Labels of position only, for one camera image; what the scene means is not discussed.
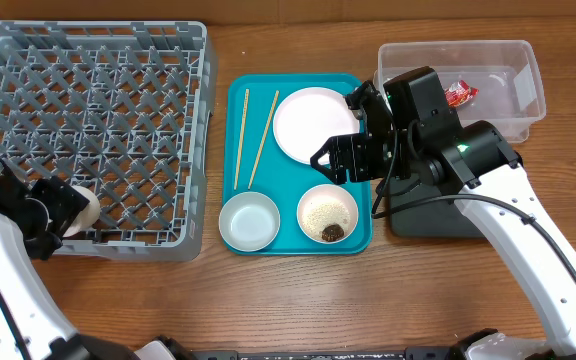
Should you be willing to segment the teal plastic tray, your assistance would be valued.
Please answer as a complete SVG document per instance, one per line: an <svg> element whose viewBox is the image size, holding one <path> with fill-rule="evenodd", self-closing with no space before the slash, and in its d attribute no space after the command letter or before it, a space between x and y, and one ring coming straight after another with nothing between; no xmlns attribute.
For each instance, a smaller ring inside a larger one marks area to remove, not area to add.
<svg viewBox="0 0 576 360"><path fill-rule="evenodd" d="M307 87L325 87L343 95L360 85L360 80L347 73L249 74L234 80L228 91L224 138L223 200L228 201L247 190L256 153L276 90L277 105L291 93ZM246 89L250 89L239 185L233 189L242 108ZM351 255L362 252L371 242L373 224L372 189L368 182L346 183L342 187L356 200L359 223L345 241L324 245L309 239L297 222L297 205L310 188L329 180L310 166L290 159L274 140L269 128L267 139L252 185L252 190L268 196L277 205L281 226L273 242L255 256L280 255Z"/></svg>

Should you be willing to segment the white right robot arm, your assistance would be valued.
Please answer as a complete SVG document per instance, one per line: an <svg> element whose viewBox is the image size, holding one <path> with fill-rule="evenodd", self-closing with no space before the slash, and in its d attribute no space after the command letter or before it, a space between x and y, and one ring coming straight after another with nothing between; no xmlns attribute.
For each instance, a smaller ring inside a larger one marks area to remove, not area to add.
<svg viewBox="0 0 576 360"><path fill-rule="evenodd" d="M542 341L487 328L439 351L443 359L576 359L576 251L535 194L521 156L486 121L460 123L436 72L421 67L345 98L360 133L329 138L310 164L335 184L416 175L488 240L529 299Z"/></svg>

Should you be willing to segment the left wooden chopstick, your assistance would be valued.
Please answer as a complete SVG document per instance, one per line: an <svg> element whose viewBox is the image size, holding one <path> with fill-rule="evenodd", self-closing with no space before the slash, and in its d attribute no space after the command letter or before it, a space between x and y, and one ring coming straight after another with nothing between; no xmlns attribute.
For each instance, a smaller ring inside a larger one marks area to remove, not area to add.
<svg viewBox="0 0 576 360"><path fill-rule="evenodd" d="M244 144L244 137L245 137L245 127L246 127L246 120L247 120L249 96L250 96L250 89L247 88L245 90L245 94L244 94L244 104L243 104L243 108L242 108L239 142L238 142L238 149L237 149L237 162L236 162L235 179L234 179L234 185L233 185L233 189L235 191L237 190L238 185L239 185L239 176L240 176L241 159L242 159L243 144Z"/></svg>

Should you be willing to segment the small white empty bowl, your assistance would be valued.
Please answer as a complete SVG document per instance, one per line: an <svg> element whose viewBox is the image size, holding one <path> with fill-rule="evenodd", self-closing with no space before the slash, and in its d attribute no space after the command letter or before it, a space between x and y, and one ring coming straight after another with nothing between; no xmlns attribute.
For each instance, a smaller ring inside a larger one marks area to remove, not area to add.
<svg viewBox="0 0 576 360"><path fill-rule="evenodd" d="M222 239L231 248L255 252L270 245L278 235L280 212L268 196L243 192L223 205L218 225Z"/></svg>

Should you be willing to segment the white round plate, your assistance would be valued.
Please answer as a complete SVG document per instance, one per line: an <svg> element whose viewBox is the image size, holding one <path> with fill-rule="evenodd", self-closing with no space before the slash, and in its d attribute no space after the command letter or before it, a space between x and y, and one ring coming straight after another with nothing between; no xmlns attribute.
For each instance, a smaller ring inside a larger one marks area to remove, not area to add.
<svg viewBox="0 0 576 360"><path fill-rule="evenodd" d="M308 87L290 94L280 103L273 119L279 148L306 165L330 137L359 130L360 123L343 95L324 87Z"/></svg>

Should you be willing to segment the white bowl with rice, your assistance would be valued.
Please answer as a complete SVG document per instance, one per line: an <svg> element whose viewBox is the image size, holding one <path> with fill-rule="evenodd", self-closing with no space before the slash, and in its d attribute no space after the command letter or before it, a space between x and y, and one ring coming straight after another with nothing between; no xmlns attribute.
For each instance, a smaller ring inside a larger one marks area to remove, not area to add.
<svg viewBox="0 0 576 360"><path fill-rule="evenodd" d="M359 207L354 197L344 188L322 184L306 191L297 205L297 222L302 232L311 240L332 245L345 241L359 223ZM344 228L345 236L337 242L324 242L322 230L330 224Z"/></svg>

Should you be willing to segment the black flat tray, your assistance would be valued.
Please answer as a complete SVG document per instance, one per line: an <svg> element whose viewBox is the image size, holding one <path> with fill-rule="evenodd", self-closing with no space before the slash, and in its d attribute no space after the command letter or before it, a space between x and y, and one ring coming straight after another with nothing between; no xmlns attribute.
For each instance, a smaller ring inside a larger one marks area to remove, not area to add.
<svg viewBox="0 0 576 360"><path fill-rule="evenodd" d="M390 208L423 198L439 196L441 192L423 185L413 174L410 179L392 179L388 186ZM423 238L483 238L477 227L452 204L446 201L411 208L388 217L392 232L400 237Z"/></svg>

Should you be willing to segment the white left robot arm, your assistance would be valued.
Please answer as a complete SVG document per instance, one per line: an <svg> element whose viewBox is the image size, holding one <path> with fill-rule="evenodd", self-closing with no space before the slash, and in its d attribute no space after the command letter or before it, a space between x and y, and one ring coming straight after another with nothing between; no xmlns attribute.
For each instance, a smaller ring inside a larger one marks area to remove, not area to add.
<svg viewBox="0 0 576 360"><path fill-rule="evenodd" d="M33 186L0 173L0 359L133 359L129 348L82 335L47 292L32 262L95 222L98 202L54 176Z"/></svg>

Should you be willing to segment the clear plastic bin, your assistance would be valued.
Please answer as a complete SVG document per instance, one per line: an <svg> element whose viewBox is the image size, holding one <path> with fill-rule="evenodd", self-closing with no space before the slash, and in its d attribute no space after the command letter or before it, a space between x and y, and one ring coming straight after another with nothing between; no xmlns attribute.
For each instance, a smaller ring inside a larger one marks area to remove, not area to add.
<svg viewBox="0 0 576 360"><path fill-rule="evenodd" d="M442 87L463 81L474 99L457 107L463 126L485 120L510 143L529 137L530 126L547 112L543 83L531 44L524 40L466 40L388 43L379 48L374 83L429 66Z"/></svg>

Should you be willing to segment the white paper cup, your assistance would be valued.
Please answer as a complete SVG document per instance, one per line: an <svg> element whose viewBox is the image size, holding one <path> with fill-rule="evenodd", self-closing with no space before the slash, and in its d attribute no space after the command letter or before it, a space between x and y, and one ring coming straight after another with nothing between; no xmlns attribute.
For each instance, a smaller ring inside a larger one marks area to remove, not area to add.
<svg viewBox="0 0 576 360"><path fill-rule="evenodd" d="M65 238L90 228L99 219L101 213L100 202L92 191L82 186L74 186L74 189L88 200L88 204L64 233Z"/></svg>

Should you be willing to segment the right wooden chopstick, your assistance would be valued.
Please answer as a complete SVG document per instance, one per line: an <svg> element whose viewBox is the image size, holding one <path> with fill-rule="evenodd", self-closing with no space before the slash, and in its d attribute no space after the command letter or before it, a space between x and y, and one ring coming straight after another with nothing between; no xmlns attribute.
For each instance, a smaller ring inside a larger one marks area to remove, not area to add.
<svg viewBox="0 0 576 360"><path fill-rule="evenodd" d="M250 189L252 188L252 185L253 185L253 182L254 182L254 179L255 179L255 176L256 176L256 173L257 173L257 169L258 169L258 167L259 167L259 163L260 163L261 156L262 156L262 153L263 153L263 149L264 149L264 146L265 146L265 142L266 142L266 139L267 139L267 134L268 134L268 132L269 132L269 128L270 128L271 122L272 122L273 117L274 117L274 113L275 113L275 109L276 109L276 106L277 106L279 94L280 94L280 91L279 91L279 90L276 90L275 93L274 93L273 101L272 101L272 104L271 104L271 107L270 107L270 110L269 110L269 113L268 113L268 116L267 116L267 120L266 120L266 123L265 123L264 131L263 131L262 137L261 137L261 139L260 139L260 143L259 143L258 150L257 150L257 153L256 153L255 161L254 161L254 164L253 164L251 176L250 176L250 179L249 179L249 182L248 182L248 186L247 186L247 189L248 189L248 190L250 190Z"/></svg>

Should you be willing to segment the dark brown food lump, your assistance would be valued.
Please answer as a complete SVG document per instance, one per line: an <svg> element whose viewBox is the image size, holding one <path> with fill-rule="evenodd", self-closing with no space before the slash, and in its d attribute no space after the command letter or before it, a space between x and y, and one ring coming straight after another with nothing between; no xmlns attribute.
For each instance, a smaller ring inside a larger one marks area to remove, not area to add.
<svg viewBox="0 0 576 360"><path fill-rule="evenodd" d="M339 224L330 224L321 232L321 238L324 242L332 243L343 239L345 236L344 228Z"/></svg>

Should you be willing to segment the grey dishwasher rack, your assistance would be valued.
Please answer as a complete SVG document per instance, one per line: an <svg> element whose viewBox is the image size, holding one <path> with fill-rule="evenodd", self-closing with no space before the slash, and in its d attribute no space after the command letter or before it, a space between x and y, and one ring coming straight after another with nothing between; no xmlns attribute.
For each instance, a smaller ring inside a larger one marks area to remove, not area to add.
<svg viewBox="0 0 576 360"><path fill-rule="evenodd" d="M100 202L62 254L199 254L217 65L198 21L0 21L0 167Z"/></svg>

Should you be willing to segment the wooden chopstick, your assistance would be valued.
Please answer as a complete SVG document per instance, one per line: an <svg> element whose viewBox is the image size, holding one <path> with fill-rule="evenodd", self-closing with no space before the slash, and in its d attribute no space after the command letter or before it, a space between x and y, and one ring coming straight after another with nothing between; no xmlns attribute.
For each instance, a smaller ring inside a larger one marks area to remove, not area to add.
<svg viewBox="0 0 576 360"><path fill-rule="evenodd" d="M245 137L245 127L246 127L246 120L247 120L249 96L250 96L250 89L247 88L245 90L245 94L244 94L244 104L243 104L243 108L242 108L239 142L238 142L238 149L237 149L237 162L236 162L235 179L234 179L234 185L233 185L233 189L235 191L237 190L238 185L239 185L239 176L240 176L241 159L242 159L243 144L244 144L244 137Z"/></svg>
<svg viewBox="0 0 576 360"><path fill-rule="evenodd" d="M250 189L252 188L252 185L253 185L253 182L254 182L254 179L255 179L255 176L256 176L256 173L257 173L257 169L258 169L258 167L259 167L259 163L260 163L261 156L262 156L262 153L263 153L263 149L264 149L264 146L265 146L265 142L266 142L266 139L267 139L267 134L268 134L268 132L269 132L269 128L270 128L271 122L272 122L273 117L274 117L274 113L275 113L275 109L276 109L276 106L277 106L279 94L280 94L280 91L279 91L279 90L276 90L275 93L274 93L273 101L272 101L272 104L271 104L271 107L270 107L270 110L269 110L269 113L268 113L268 116L267 116L267 120L266 120L266 123L265 123L264 131L263 131L262 137L261 137L261 139L260 139L260 143L259 143L258 150L257 150L257 153L256 153L255 161L254 161L254 164L253 164L251 176L250 176L250 179L249 179L249 182L248 182L248 186L247 186L247 189L248 189L248 190L250 190Z"/></svg>

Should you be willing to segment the red snack wrapper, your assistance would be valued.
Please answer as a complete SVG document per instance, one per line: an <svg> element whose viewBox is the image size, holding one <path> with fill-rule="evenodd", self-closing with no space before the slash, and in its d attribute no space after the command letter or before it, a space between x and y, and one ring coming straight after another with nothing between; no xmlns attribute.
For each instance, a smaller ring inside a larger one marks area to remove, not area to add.
<svg viewBox="0 0 576 360"><path fill-rule="evenodd" d="M468 85L464 80L451 84L444 90L447 103L450 107L457 108L474 99L479 90Z"/></svg>

